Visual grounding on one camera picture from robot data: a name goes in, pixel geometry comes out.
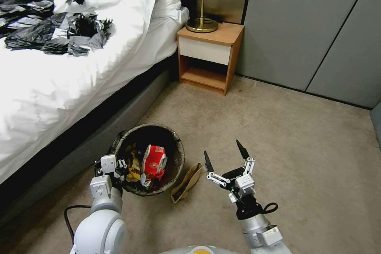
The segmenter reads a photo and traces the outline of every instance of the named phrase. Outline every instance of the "beige carpet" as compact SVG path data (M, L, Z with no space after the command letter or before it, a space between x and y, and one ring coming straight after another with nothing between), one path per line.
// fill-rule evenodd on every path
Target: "beige carpet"
M268 218L294 254L381 253L381 152L367 110L236 77L225 97L172 83L145 122L178 132L186 168L203 163L204 150L217 173L238 167L239 139L257 158L257 199L279 204ZM62 213L68 205L91 203L91 176L84 172L3 229L2 253L69 253ZM169 192L124 193L125 253L196 243L248 253L227 194L205 172L176 205ZM72 224L87 213L72 210Z

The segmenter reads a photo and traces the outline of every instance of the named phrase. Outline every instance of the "nightstand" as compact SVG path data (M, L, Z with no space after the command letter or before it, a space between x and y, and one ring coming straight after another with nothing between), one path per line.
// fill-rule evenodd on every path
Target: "nightstand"
M177 32L180 83L226 94L235 74L243 25L222 23L211 33Z

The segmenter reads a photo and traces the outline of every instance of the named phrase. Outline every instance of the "brown paper bag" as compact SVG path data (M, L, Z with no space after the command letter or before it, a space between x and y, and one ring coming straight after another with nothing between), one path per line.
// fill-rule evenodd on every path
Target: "brown paper bag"
M171 198L174 203L188 195L189 190L195 185L201 175L201 167L201 163L193 165L185 175L182 183L172 189Z

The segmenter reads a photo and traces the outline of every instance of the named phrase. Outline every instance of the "trash can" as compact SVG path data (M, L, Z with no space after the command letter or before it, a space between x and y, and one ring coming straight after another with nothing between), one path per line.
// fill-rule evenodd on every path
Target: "trash can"
M165 173L160 180L159 189L147 191L140 182L129 183L123 181L122 187L139 196L150 196L159 194L170 188L179 178L184 166L184 148L177 133L171 128L157 123L146 123L136 126L129 131L122 131L114 140L110 147L109 154L115 154L116 158L123 158L126 149L130 145L136 144L137 150L146 150L148 145L160 146L165 148L167 163ZM139 156L140 169L142 156Z

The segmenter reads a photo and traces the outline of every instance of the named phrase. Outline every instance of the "white drawer front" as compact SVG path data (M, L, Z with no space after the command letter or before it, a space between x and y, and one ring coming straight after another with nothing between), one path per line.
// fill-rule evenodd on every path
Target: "white drawer front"
M180 37L179 48L180 54L183 56L229 65L231 46Z

